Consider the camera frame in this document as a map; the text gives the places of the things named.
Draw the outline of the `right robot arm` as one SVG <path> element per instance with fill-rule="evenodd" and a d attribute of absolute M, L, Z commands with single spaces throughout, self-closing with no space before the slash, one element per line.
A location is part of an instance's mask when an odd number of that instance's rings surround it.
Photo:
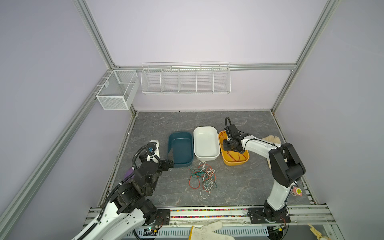
<path fill-rule="evenodd" d="M 268 223 L 274 223 L 288 214 L 287 200 L 294 185 L 306 173 L 294 146 L 290 143 L 274 144 L 239 131 L 229 117 L 225 118 L 227 139 L 223 140 L 226 151 L 258 154 L 270 161 L 274 184 L 264 208 L 259 214 Z"/>

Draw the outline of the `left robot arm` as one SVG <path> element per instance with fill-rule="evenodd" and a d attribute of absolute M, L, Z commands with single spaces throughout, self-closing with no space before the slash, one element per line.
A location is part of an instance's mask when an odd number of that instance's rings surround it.
<path fill-rule="evenodd" d="M 158 210 L 148 197 L 174 162 L 161 160 L 159 142 L 150 141 L 134 154 L 132 165 L 133 172 L 115 186 L 98 216 L 74 237 L 76 240 L 120 240 L 140 226 L 157 221 Z"/>

